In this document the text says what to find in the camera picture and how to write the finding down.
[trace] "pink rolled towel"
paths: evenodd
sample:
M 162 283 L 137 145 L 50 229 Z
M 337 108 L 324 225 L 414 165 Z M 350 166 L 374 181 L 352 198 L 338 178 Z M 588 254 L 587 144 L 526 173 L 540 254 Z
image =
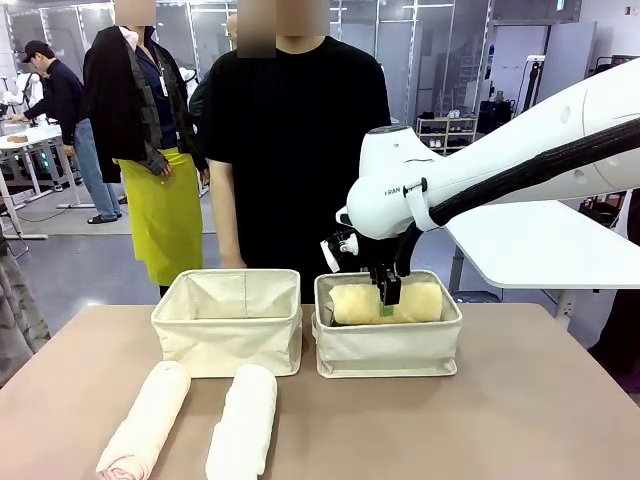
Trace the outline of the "pink rolled towel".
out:
M 101 480 L 147 480 L 158 461 L 191 377 L 178 362 L 160 362 L 144 381 L 129 415 L 98 461 Z

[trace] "yellow-green skirt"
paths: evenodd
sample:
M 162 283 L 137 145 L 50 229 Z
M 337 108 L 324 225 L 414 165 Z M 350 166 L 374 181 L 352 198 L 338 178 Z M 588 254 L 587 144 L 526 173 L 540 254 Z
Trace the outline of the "yellow-green skirt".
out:
M 136 260 L 149 279 L 168 286 L 186 270 L 202 268 L 202 214 L 193 159 L 177 148 L 160 150 L 171 165 L 167 180 L 139 163 L 114 160 L 122 169 Z

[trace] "black pants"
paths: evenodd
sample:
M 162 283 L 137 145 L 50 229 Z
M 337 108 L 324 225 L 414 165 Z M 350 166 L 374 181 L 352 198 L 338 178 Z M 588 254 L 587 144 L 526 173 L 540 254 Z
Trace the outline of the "black pants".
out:
M 631 196 L 627 231 L 629 241 L 640 245 L 640 190 Z M 640 361 L 640 290 L 618 290 L 600 340 L 589 351 L 609 373 L 634 372 Z

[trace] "fabric basket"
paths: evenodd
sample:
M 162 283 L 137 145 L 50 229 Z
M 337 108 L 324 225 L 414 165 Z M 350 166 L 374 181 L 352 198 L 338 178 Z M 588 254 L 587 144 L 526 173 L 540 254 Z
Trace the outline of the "fabric basket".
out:
M 323 275 L 316 279 L 312 318 L 318 373 L 326 378 L 432 377 L 454 375 L 462 314 L 440 279 L 414 271 L 403 284 L 435 282 L 442 291 L 440 322 L 332 327 L 330 290 L 343 284 L 370 284 L 368 273 Z
M 176 278 L 151 316 L 165 360 L 193 378 L 233 377 L 246 363 L 276 376 L 300 368 L 300 274 L 195 270 Z

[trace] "black t-shirt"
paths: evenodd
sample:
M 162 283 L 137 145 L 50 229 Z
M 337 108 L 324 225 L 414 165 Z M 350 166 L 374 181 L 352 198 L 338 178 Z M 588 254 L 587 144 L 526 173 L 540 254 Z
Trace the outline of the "black t-shirt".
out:
M 381 67 L 331 37 L 275 59 L 222 56 L 199 134 L 207 158 L 233 165 L 247 266 L 297 270 L 303 292 L 312 291 L 315 277 L 329 273 L 320 242 L 338 227 L 362 140 L 390 123 Z

